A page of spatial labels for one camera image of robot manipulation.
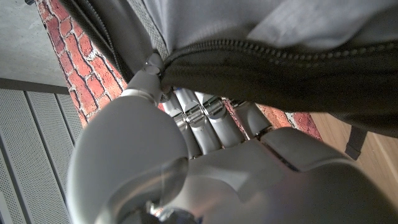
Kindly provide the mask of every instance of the gray fabric bag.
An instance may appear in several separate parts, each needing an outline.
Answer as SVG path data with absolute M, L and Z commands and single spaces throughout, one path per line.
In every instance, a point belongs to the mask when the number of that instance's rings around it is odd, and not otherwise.
M 398 137 L 396 0 L 63 0 L 126 81 L 323 111 Z

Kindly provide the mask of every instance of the black zipper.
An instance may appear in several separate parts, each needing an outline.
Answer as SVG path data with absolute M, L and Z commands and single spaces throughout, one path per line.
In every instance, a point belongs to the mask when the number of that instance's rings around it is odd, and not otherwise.
M 393 51 L 396 52 L 398 50 L 398 41 L 395 40 L 363 47 L 339 47 L 335 50 L 317 53 L 302 53 L 285 49 L 277 49 L 251 40 L 208 40 L 189 45 L 173 52 L 166 59 L 165 68 L 167 68 L 177 58 L 214 50 L 240 52 L 260 59 L 265 59 L 266 62 L 274 65 L 315 68 L 322 66 L 323 62 L 339 58 L 368 57 L 374 54 L 388 54 Z

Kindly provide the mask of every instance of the gray cloth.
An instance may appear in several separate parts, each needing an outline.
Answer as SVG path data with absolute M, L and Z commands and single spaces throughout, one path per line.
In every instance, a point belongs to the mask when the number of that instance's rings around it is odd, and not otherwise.
M 215 39 L 276 47 L 337 47 L 398 38 L 396 0 L 144 0 L 169 53 Z

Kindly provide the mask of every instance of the red brick wall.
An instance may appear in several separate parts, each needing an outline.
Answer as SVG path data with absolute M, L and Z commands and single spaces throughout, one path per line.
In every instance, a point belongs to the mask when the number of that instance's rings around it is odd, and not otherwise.
M 126 87 L 58 0 L 36 0 L 83 126 Z

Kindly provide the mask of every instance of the brick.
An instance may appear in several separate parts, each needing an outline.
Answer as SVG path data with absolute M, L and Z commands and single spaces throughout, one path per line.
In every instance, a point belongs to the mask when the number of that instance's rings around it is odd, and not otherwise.
M 54 45 L 55 51 L 57 54 L 59 54 L 65 48 L 65 44 L 63 43 L 60 31 L 58 30 L 58 20 L 57 18 L 53 17 L 45 24 L 47 26 L 47 30 L 49 31 L 49 36 Z
M 65 37 L 71 30 L 72 30 L 72 24 L 70 23 L 70 18 L 65 19 L 60 23 L 60 32 L 63 37 Z
M 98 113 L 93 113 L 90 117 L 87 118 L 87 121 L 88 122 L 92 121 L 97 116 L 97 114 Z
M 111 99 L 109 99 L 107 95 L 101 96 L 101 98 L 97 99 L 100 109 L 103 109 L 110 101 Z
M 61 67 L 65 73 L 70 73 L 73 70 L 73 65 L 69 59 L 69 56 L 66 52 L 63 52 L 59 57 Z
M 81 29 L 81 27 L 79 26 L 79 24 L 73 20 L 73 30 L 75 31 L 75 34 L 77 37 L 81 36 L 81 34 L 83 33 L 83 30 Z
M 76 91 L 70 91 L 69 94 L 70 94 L 70 97 L 72 98 L 72 101 L 73 101 L 73 104 L 75 105 L 76 110 L 79 110 L 80 109 L 80 103 L 77 100 Z
M 100 97 L 104 93 L 104 88 L 102 87 L 100 81 L 94 75 L 89 77 L 86 83 L 88 85 L 88 88 L 94 94 L 95 98 Z
M 119 87 L 118 83 L 114 79 L 112 73 L 108 70 L 107 66 L 104 64 L 102 58 L 95 57 L 92 60 L 91 65 L 94 67 L 97 74 L 102 79 L 102 84 L 107 89 L 112 99 L 115 99 L 122 93 L 122 89 Z
M 258 105 L 264 116 L 271 122 L 274 128 L 291 127 L 286 114 L 270 106 Z
M 163 107 L 163 104 L 162 104 L 162 103 L 159 103 L 159 105 L 157 105 L 157 107 L 158 107 L 161 111 L 164 111 L 164 107 Z
M 43 21 L 47 20 L 50 16 L 50 10 L 46 3 L 40 2 L 37 7 L 39 8 L 39 13 L 42 16 Z
M 88 56 L 92 51 L 91 41 L 86 34 L 82 35 L 79 40 L 80 49 L 84 56 Z
M 73 64 L 76 66 L 79 75 L 85 77 L 91 73 L 91 68 L 86 64 L 77 46 L 76 37 L 69 35 L 65 38 L 67 49 L 70 52 Z
M 60 19 L 60 21 L 66 19 L 69 16 L 69 13 L 65 10 L 65 8 L 58 0 L 50 0 L 50 5 L 52 11 Z
M 294 113 L 293 119 L 299 130 L 311 135 L 316 139 L 322 140 L 317 126 L 315 125 L 315 122 L 309 113 Z
M 85 126 L 87 126 L 87 118 L 81 111 L 79 111 L 79 118 L 80 118 L 80 122 L 81 122 L 81 125 L 83 126 L 83 128 Z
M 78 97 L 78 101 L 81 104 L 81 107 L 84 109 L 86 114 L 92 113 L 97 109 L 95 105 L 95 101 L 90 91 L 88 91 L 87 86 L 82 77 L 80 77 L 76 71 L 73 71 L 72 74 L 68 77 L 70 83 L 75 86 L 76 93 Z

